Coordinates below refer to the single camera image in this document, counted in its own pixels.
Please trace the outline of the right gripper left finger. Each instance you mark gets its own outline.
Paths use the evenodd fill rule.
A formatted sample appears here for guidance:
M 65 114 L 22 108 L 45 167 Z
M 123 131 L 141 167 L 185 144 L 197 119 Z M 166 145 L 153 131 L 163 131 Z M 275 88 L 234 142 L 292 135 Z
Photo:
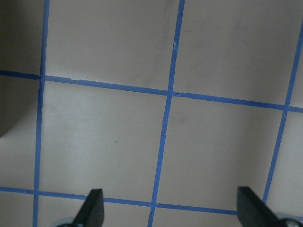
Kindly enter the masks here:
M 54 227 L 101 227 L 104 223 L 104 197 L 102 189 L 90 190 L 77 215 L 53 223 Z

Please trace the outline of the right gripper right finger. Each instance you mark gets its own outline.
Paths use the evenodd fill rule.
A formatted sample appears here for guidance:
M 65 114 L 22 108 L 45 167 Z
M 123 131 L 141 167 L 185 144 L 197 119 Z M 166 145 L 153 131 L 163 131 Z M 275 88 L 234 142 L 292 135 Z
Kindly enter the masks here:
M 237 188 L 237 218 L 243 227 L 301 227 L 295 218 L 278 217 L 248 186 Z

